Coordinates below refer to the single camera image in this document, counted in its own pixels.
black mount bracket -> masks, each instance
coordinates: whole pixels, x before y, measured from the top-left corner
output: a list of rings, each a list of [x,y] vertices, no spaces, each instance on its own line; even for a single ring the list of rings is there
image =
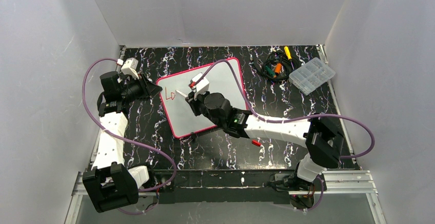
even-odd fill
[[[106,183],[107,177],[113,181]],[[139,199],[136,181],[122,164],[86,171],[83,185],[99,213],[135,204]]]

marker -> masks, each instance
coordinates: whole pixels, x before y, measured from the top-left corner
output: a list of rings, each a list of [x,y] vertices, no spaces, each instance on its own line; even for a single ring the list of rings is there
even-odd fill
[[[180,92],[179,90],[176,90],[176,92],[177,92],[177,93],[178,93],[179,95],[183,96],[183,97],[187,97],[187,95],[186,95],[186,94],[184,94],[184,93]]]

white wall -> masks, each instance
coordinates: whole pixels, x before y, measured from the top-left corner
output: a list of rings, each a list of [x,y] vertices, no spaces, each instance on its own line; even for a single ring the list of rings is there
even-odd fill
[[[388,223],[433,223],[435,0],[346,0],[326,41],[341,110],[368,124]],[[368,136],[349,125],[356,152]]]
[[[95,0],[118,43],[323,44],[344,0]]]
[[[63,223],[97,135],[83,75],[118,45],[94,0],[0,0],[0,25],[0,222]]]

screwdriver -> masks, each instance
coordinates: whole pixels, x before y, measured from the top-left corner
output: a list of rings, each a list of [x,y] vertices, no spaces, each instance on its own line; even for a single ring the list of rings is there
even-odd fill
[[[285,53],[286,53],[286,55],[287,55],[287,58],[290,60],[290,59],[291,59],[290,50],[288,49],[287,46],[284,47],[284,51],[285,51]],[[277,76],[281,73],[281,69],[282,69],[282,67],[283,67],[283,66],[282,66],[282,64],[280,64],[280,63],[278,63],[278,64],[275,66],[275,69],[274,69],[275,76],[274,76],[274,77],[277,77]]]

white bracket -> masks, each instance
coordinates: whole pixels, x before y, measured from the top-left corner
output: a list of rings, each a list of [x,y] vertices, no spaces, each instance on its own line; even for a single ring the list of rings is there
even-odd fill
[[[100,117],[101,124],[110,132],[124,137],[127,128],[127,118],[123,113],[111,112]],[[105,131],[100,131],[100,142],[98,143],[98,152],[92,169],[110,167],[112,162],[124,164],[124,142],[114,138]]]
[[[127,59],[124,65],[121,67],[121,72],[126,75],[133,76],[133,79],[139,79],[139,75],[136,72],[136,67],[138,64],[138,60],[133,57]]]
[[[265,119],[274,120],[276,117],[262,116]],[[267,123],[250,115],[246,120],[245,128],[250,138],[271,138],[298,144],[304,148],[304,133],[308,133],[311,123],[308,120],[298,120],[291,123]]]
[[[199,83],[196,83],[201,76],[203,76],[203,74],[199,73],[190,80],[190,89],[192,89],[192,91],[195,93],[193,97],[194,100],[196,100],[196,97],[199,94],[204,94],[206,91],[208,91],[208,87],[210,86],[210,82],[205,77]]]

